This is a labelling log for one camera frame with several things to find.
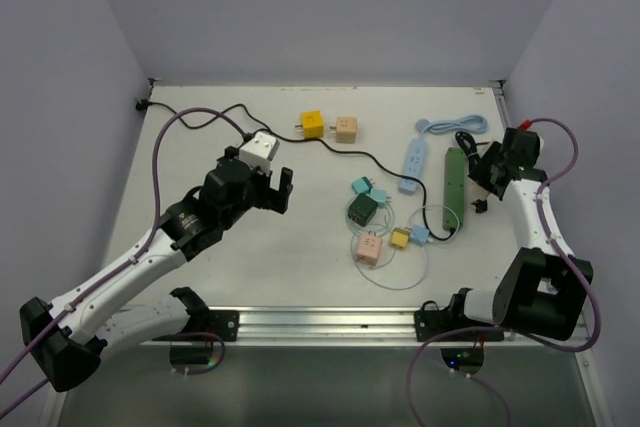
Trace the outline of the green power strip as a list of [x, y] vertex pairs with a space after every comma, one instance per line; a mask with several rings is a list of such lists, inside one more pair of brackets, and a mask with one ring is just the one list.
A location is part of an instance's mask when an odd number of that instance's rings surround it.
[[466, 156], [460, 148], [450, 147], [444, 159], [443, 220], [446, 231], [455, 232], [464, 223], [466, 210]]

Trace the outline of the yellow cube socket adapter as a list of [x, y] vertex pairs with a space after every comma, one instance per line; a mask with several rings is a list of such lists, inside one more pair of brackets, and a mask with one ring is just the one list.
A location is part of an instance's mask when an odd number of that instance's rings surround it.
[[322, 113], [319, 110], [302, 112], [295, 129], [302, 134], [304, 139], [323, 138], [325, 122]]

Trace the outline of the green dragon cube adapter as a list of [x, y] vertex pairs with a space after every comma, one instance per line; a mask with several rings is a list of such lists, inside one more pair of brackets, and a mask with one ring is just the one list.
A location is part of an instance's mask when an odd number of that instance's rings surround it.
[[374, 217], [378, 203], [366, 193], [358, 194], [347, 207], [347, 218], [360, 227], [365, 227]]

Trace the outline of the beige dragon cube adapter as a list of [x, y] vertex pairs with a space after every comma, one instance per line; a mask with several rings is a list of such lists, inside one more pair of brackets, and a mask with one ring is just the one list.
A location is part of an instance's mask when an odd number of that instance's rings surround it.
[[358, 134], [357, 118], [351, 116], [337, 117], [334, 132], [337, 143], [354, 144]]

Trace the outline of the teal charger plug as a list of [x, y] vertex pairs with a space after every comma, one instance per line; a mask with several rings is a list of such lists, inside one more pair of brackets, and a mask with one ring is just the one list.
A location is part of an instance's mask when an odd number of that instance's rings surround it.
[[373, 182], [368, 177], [359, 177], [351, 183], [355, 195], [369, 194], [373, 189]]
[[372, 188], [368, 195], [379, 207], [383, 207], [391, 201], [391, 197], [384, 189]]

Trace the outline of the small yellow adapter plug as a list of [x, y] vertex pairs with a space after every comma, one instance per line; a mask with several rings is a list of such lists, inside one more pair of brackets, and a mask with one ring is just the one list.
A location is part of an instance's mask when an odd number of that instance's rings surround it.
[[404, 250], [410, 242], [411, 232], [405, 228], [394, 228], [390, 233], [389, 246], [396, 250]]

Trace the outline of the beige power strip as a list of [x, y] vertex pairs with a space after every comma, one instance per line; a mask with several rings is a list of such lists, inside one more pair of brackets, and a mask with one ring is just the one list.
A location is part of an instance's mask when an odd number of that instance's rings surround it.
[[489, 198], [491, 192], [486, 190], [484, 187], [479, 184], [472, 182], [470, 187], [470, 198], [472, 202], [475, 201], [485, 201]]

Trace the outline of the blue adapter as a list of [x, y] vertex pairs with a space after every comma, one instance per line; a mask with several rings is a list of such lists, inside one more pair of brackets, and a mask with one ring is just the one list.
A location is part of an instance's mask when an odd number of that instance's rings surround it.
[[422, 225], [413, 225], [410, 228], [409, 242], [417, 246], [425, 246], [429, 242], [430, 230]]

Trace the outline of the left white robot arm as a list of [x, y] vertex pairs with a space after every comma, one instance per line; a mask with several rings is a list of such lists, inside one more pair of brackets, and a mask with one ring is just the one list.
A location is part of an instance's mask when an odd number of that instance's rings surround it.
[[293, 172], [283, 168], [270, 186], [279, 142], [260, 132], [241, 147], [230, 146], [200, 187], [155, 219], [127, 252], [80, 286], [46, 302], [34, 297], [19, 311], [25, 350], [57, 392], [94, 374], [102, 361], [156, 337], [193, 340], [205, 335], [208, 308], [187, 287], [173, 289], [155, 306], [122, 308], [162, 276], [218, 243], [247, 211], [283, 214]]

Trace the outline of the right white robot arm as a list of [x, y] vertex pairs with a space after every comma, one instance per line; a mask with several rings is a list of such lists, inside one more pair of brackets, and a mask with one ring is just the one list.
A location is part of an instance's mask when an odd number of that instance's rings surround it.
[[495, 289], [462, 288], [452, 296], [445, 326], [454, 338], [497, 326], [567, 341], [575, 330], [593, 267], [560, 232], [551, 181], [536, 167], [541, 148], [537, 133], [508, 128], [471, 169], [470, 179], [504, 204], [518, 251]]

